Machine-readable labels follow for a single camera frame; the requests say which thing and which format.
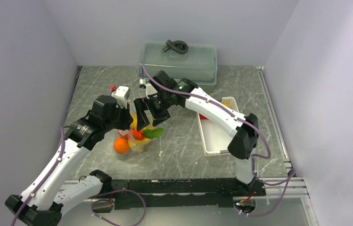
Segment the red orange carrot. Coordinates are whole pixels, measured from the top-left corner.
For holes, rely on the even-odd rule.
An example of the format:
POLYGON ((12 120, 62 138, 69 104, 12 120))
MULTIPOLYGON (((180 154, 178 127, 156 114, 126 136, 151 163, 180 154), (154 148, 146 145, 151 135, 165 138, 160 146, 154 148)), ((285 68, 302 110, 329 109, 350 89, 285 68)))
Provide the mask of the red orange carrot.
POLYGON ((143 129, 137 131, 136 129, 132 130, 132 135, 136 140, 145 140, 145 139, 156 139, 162 136, 164 128, 157 129, 143 129))

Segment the pink peach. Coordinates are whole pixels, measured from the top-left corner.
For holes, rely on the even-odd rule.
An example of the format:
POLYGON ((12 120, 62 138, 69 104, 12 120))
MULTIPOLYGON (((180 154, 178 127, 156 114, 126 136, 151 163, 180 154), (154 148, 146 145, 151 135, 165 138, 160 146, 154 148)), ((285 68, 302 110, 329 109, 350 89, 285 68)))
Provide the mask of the pink peach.
POLYGON ((129 130, 118 130, 117 133, 121 138, 125 138, 125 139, 129 138, 129 130))

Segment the clear zip top bag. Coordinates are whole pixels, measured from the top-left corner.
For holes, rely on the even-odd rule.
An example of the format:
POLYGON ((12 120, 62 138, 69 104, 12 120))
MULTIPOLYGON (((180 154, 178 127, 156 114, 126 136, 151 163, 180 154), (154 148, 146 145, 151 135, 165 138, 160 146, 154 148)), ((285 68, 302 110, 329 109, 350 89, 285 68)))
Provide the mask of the clear zip top bag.
POLYGON ((137 130, 137 114, 132 112, 131 116, 133 121, 129 129, 116 130, 118 138, 114 140, 113 150, 120 155, 143 152, 151 141, 159 139, 164 133, 161 126, 148 125, 137 130))

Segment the orange tangerine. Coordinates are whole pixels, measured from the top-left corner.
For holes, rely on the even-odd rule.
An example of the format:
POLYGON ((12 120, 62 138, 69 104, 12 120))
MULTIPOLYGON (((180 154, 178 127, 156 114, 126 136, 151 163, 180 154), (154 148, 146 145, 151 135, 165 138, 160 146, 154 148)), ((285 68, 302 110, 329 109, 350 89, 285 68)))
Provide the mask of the orange tangerine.
POLYGON ((129 140, 127 138, 119 137, 114 141, 113 149, 118 154, 126 154, 130 151, 129 140))

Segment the white perforated plastic basket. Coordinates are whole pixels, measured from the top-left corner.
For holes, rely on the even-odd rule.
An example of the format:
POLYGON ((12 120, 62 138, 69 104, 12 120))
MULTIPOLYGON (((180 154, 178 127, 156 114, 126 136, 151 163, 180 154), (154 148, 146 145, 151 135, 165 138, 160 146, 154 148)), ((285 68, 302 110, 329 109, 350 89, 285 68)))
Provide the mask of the white perforated plastic basket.
POLYGON ((197 113, 197 122, 202 140, 205 157, 228 154, 227 147, 232 138, 217 123, 211 120, 200 120, 197 113))

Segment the small yellow fruit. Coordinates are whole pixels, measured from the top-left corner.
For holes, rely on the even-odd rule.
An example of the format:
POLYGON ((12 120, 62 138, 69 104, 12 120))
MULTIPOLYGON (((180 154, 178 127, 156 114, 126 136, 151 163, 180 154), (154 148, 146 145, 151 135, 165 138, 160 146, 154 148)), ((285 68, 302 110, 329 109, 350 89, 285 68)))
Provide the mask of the small yellow fruit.
POLYGON ((138 124, 137 115, 134 113, 131 116, 133 118, 133 122, 131 123, 131 127, 132 127, 132 129, 137 130, 137 124, 138 124))

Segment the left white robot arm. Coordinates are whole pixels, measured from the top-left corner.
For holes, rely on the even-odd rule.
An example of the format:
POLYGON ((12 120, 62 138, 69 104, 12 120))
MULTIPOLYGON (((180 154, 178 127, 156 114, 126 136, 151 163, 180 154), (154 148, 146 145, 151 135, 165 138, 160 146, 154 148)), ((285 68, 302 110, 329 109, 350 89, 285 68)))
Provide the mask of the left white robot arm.
POLYGON ((27 226, 56 226, 61 218, 85 199, 111 194, 112 178, 92 171, 72 188, 61 191, 70 172, 113 129, 126 130, 132 123, 126 94, 101 95, 85 116, 60 129, 61 144, 40 175, 19 195, 10 195, 5 206, 27 226))

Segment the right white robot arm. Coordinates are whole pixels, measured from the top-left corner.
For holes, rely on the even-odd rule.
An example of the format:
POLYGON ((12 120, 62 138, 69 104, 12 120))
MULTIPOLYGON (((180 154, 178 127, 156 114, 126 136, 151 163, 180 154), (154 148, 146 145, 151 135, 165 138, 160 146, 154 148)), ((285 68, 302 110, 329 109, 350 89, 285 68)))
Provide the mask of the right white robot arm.
POLYGON ((236 189, 241 195, 254 190, 252 152, 259 137, 258 118, 245 116, 209 96, 195 82, 182 78, 175 81, 164 71, 159 71, 148 82, 152 94, 135 99, 137 130, 148 125, 157 126, 170 118, 168 109, 178 105, 192 110, 217 124, 230 137, 227 150, 236 159, 236 189))

